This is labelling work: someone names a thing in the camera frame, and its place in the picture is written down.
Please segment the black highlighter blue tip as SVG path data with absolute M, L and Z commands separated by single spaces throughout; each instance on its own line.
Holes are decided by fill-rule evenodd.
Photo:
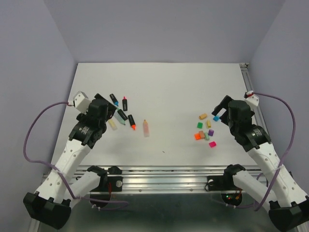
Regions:
M 117 98 L 115 97 L 114 94 L 110 94 L 110 98 L 112 100 L 112 102 L 114 103 L 114 105 L 119 106 L 119 102 L 117 100 Z

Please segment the black highlighter green cap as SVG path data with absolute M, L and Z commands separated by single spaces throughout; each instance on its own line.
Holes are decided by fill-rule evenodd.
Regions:
M 126 114 L 124 113 L 123 110 L 118 109 L 117 112 L 118 112 L 119 116 L 120 116 L 124 121 L 128 120 L 128 117 L 126 116 Z

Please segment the pastel yellow highlighter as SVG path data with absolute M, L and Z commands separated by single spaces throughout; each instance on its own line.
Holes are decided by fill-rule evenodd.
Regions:
M 115 124 L 115 122 L 112 120 L 112 119 L 109 119 L 108 120 L 108 123 L 109 123 L 109 125 L 110 125 L 110 127 L 111 127 L 111 129 L 114 131 L 114 130 L 117 130 L 117 126 L 116 126 L 116 124 Z

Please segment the black highlighter pink tip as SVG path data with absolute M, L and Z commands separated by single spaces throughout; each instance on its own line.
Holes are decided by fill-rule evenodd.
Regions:
M 123 106 L 123 111 L 127 111 L 128 110 L 127 99 L 126 99 L 125 96 L 122 99 L 122 106 Z

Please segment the pastel orange pink pen cap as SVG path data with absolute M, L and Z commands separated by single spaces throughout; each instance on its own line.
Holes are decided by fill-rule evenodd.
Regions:
M 204 120 L 204 119 L 206 119 L 207 118 L 207 114 L 206 113 L 204 113 L 204 114 L 201 114 L 200 116 L 199 116 L 199 119 L 200 120 Z

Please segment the pastel yellow pen cap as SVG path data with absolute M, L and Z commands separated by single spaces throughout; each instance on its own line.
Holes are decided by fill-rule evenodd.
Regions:
M 206 126 L 208 129 L 211 128 L 211 122 L 209 120 L 206 121 Z

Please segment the black highlighter orange cap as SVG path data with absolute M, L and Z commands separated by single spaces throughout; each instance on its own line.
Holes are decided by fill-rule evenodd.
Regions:
M 135 129 L 136 129 L 136 123 L 135 123 L 135 121 L 134 121 L 133 116 L 132 116 L 132 115 L 128 115 L 127 117 L 128 117 L 128 120 L 129 120 L 129 123 L 130 123 L 131 128 L 132 128 L 133 130 L 135 130 Z

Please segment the purple pen cap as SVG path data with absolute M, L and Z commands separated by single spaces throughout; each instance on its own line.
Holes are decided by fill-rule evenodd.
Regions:
M 209 130 L 209 131 L 208 131 L 208 135 L 209 135 L 209 136 L 213 136 L 213 134 L 214 134 L 214 130 Z

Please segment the pastel green pen cap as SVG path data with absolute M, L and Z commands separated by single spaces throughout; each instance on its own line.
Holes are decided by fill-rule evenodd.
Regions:
M 207 141 L 209 141 L 209 140 L 210 140 L 210 137 L 209 137 L 208 133 L 205 132 L 204 135 L 205 135 L 205 139 L 206 139 Z

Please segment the pastel pink orange highlighter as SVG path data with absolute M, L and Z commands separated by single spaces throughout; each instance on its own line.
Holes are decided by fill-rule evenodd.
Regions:
M 144 120 L 142 125 L 143 125 L 143 135 L 144 135 L 144 137 L 149 137 L 150 132 L 149 132 L 148 122 L 146 120 Z

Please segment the pastel green highlighter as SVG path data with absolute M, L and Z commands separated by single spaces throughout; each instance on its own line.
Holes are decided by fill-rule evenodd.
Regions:
M 122 124 L 122 125 L 125 125 L 125 124 L 126 124 L 125 121 L 122 119 L 122 117 L 121 117 L 117 112 L 114 114 L 114 117 L 116 118 L 116 120 L 117 120 L 120 124 Z

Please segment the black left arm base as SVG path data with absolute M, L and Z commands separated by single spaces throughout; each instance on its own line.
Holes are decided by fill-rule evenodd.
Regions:
M 121 192 L 122 191 L 122 170 L 117 166 L 112 166 L 105 170 L 98 166 L 92 165 L 87 169 L 87 172 L 95 173 L 100 177 L 99 183 L 91 192 Z

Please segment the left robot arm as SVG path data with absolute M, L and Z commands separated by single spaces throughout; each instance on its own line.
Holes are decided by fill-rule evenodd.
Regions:
M 74 184 L 69 185 L 69 181 L 106 131 L 106 123 L 116 110 L 100 94 L 90 100 L 81 91 L 66 104 L 80 112 L 76 118 L 78 122 L 70 132 L 57 163 L 44 163 L 51 168 L 48 177 L 34 193 L 28 192 L 23 198 L 23 204 L 32 219 L 57 230 L 67 223 L 73 207 L 87 193 L 93 189 L 103 190 L 107 186 L 107 171 L 94 165 Z

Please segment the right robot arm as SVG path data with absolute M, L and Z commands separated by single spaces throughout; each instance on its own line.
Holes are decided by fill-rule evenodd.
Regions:
M 252 123 L 253 107 L 259 98 L 256 93 L 245 93 L 244 100 L 234 100 L 226 95 L 214 108 L 216 116 L 225 112 L 220 120 L 229 127 L 235 141 L 255 161 L 262 175 L 268 181 L 263 185 L 243 166 L 229 165 L 223 175 L 208 176 L 206 191 L 242 190 L 268 212 L 273 225 L 281 232 L 287 232 L 309 220 L 309 195 L 296 183 L 283 164 L 285 156 L 279 157 L 268 133 Z

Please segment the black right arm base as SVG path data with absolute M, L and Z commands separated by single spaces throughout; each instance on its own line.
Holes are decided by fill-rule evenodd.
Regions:
M 240 188 L 236 187 L 233 178 L 224 175 L 210 175 L 204 187 L 205 191 L 236 191 Z

